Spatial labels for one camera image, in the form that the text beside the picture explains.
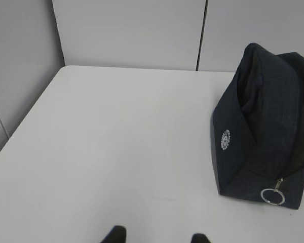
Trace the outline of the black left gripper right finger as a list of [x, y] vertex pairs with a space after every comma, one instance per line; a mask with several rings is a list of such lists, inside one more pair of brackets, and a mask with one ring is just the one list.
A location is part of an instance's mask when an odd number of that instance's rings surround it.
[[195, 233], [191, 238], [191, 243], [210, 243], [210, 240], [202, 233]]

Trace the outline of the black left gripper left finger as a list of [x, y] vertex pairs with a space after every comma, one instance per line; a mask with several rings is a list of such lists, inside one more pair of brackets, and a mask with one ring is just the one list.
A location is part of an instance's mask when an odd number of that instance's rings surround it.
[[101, 243], [125, 243], [126, 228], [122, 225], [115, 225], [104, 237]]

